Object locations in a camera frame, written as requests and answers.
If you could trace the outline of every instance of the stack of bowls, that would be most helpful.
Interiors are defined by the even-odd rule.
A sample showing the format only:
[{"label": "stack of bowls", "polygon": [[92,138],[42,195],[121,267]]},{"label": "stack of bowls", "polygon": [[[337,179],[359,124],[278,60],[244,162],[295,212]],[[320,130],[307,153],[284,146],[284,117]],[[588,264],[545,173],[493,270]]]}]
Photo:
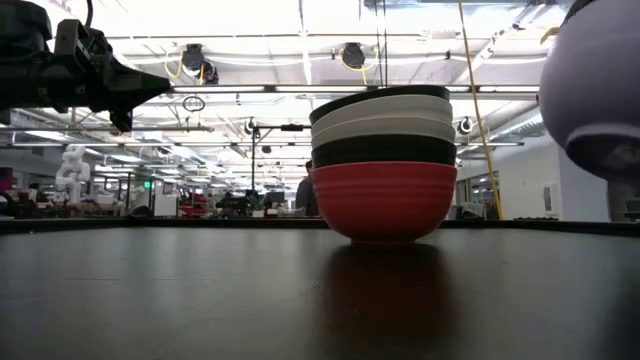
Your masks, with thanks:
[{"label": "stack of bowls", "polygon": [[312,181],[333,230],[355,243],[407,244],[442,223],[457,174],[446,88],[359,93],[309,118]]}]

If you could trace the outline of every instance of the dark table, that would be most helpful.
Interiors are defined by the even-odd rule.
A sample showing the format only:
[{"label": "dark table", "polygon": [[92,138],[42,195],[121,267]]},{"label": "dark table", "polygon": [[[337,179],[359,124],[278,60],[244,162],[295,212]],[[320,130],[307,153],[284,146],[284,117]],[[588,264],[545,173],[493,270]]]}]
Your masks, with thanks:
[{"label": "dark table", "polygon": [[640,241],[441,229],[0,236],[0,359],[640,359]]}]

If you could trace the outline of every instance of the ceiling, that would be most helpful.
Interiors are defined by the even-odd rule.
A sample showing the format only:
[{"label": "ceiling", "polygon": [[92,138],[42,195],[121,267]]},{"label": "ceiling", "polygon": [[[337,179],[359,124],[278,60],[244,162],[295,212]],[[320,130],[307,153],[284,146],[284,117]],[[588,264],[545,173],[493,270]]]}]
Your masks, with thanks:
[{"label": "ceiling", "polygon": [[[87,12],[85,0],[33,2],[47,9],[54,28],[63,18],[84,20]],[[364,85],[365,81],[368,85],[379,85],[381,73],[386,79],[382,83],[389,85],[470,84],[456,1],[388,0],[386,11],[383,11],[382,0],[379,0],[377,16],[374,0],[93,2],[92,27],[105,32],[118,59],[128,66],[160,76],[170,77],[168,72],[177,73],[184,46],[200,43],[206,57],[218,70],[220,85]],[[540,39],[550,27],[563,21],[568,8],[566,2],[486,0],[464,3],[476,84],[538,85],[544,59],[553,45],[552,39],[543,44]],[[347,69],[341,63],[338,54],[346,42],[362,44],[370,65],[364,77],[362,72]],[[386,56],[378,59],[377,48]],[[184,73],[171,81],[177,86],[198,84],[197,79]],[[75,116],[61,115],[52,109],[22,112],[22,122],[18,123],[23,126],[36,124],[42,128],[60,128],[74,123],[76,128],[89,129],[86,133],[66,134],[67,140],[77,142],[216,143],[215,146],[182,147],[191,151],[189,156],[182,151],[166,156],[151,147],[95,145],[91,149],[100,154],[137,155],[144,160],[140,163],[155,165],[195,165],[187,159],[197,157],[209,165],[209,172],[200,171],[200,175],[212,175],[229,184],[244,184],[246,180],[242,176],[251,170],[251,146],[243,145],[251,141],[244,131],[249,119],[253,118],[263,126],[309,125],[309,112],[344,94],[200,94],[206,107],[199,113],[190,113],[183,108],[182,101],[188,95],[165,95],[134,112],[134,127],[181,127],[179,131],[124,135],[90,132],[92,128],[110,126],[108,114],[92,114],[81,108],[76,110]],[[537,106],[535,95],[522,99],[501,94],[480,95],[480,116],[489,129],[504,127]],[[470,97],[454,97],[451,103],[454,122],[465,117],[476,118]],[[198,125],[208,131],[191,131]],[[468,136],[459,135],[457,141],[473,141],[477,135],[476,128]],[[28,134],[21,136],[25,141],[43,140]],[[261,145],[274,145],[268,154],[261,148],[256,151],[258,163],[264,164],[256,183],[295,184],[300,181],[305,172],[299,165],[310,156],[309,130],[274,130],[261,141]],[[280,143],[296,143],[296,146],[281,147],[277,145]],[[113,157],[108,162],[126,164]],[[183,174],[195,173],[185,170]]]}]

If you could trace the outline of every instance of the cable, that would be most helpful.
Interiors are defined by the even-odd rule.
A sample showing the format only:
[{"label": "cable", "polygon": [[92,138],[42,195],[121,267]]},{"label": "cable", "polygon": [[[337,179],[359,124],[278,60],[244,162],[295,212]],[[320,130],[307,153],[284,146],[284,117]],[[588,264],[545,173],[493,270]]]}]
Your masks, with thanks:
[{"label": "cable", "polygon": [[389,86],[389,49],[387,48],[387,0],[382,0],[382,14],[384,18],[384,86]]},{"label": "cable", "polygon": [[93,21],[93,1],[87,0],[87,21],[84,22],[85,27],[91,27]]},{"label": "cable", "polygon": [[[373,8],[376,13],[376,41],[378,42],[378,51],[382,51],[380,49],[380,31],[378,29],[378,0],[373,0]],[[382,80],[382,59],[378,57],[378,71],[380,72],[380,86],[384,85],[384,81]]]},{"label": "cable", "polygon": [[482,138],[482,148],[484,149],[484,155],[487,158],[487,167],[489,168],[489,179],[491,179],[491,188],[493,189],[493,196],[496,200],[496,209],[498,210],[498,218],[504,220],[502,217],[502,205],[500,203],[500,195],[498,194],[498,187],[496,186],[496,178],[493,174],[493,164],[491,163],[491,152],[487,146],[487,139],[484,135],[484,125],[482,125],[482,119],[480,118],[480,109],[478,107],[478,94],[476,92],[476,83],[473,78],[473,68],[471,66],[471,54],[469,51],[469,39],[467,38],[467,30],[464,25],[464,11],[462,11],[462,0],[458,0],[458,11],[460,12],[460,22],[462,23],[462,35],[464,37],[464,48],[467,55],[467,66],[469,68],[469,80],[471,81],[471,93],[473,94],[473,105],[476,110],[476,119],[478,120],[478,128],[480,129],[480,137]]},{"label": "cable", "polygon": [[164,70],[167,72],[167,75],[171,76],[172,78],[177,78],[180,77],[180,74],[182,74],[182,54],[184,53],[184,51],[180,52],[180,64],[178,64],[178,73],[177,74],[172,74],[171,71],[169,71],[169,63],[167,60],[169,60],[169,52],[166,52],[166,58],[164,61]]},{"label": "cable", "polygon": [[[347,69],[349,69],[349,70],[361,72],[362,73],[362,80],[364,81],[364,84],[367,85],[367,75],[366,75],[365,72],[376,65],[375,61],[373,63],[371,63],[371,65],[369,65],[366,68],[354,69],[354,68],[350,67],[349,65],[347,65],[347,63],[344,62],[344,59],[342,59],[342,53],[343,52],[344,52],[344,48],[342,48],[342,49],[340,49],[340,51],[338,51],[338,57],[340,58],[340,62],[342,62],[342,65],[344,67],[346,67]],[[378,60],[380,58],[380,54],[379,54],[378,50],[374,50],[374,52],[376,53],[376,60]]]}]

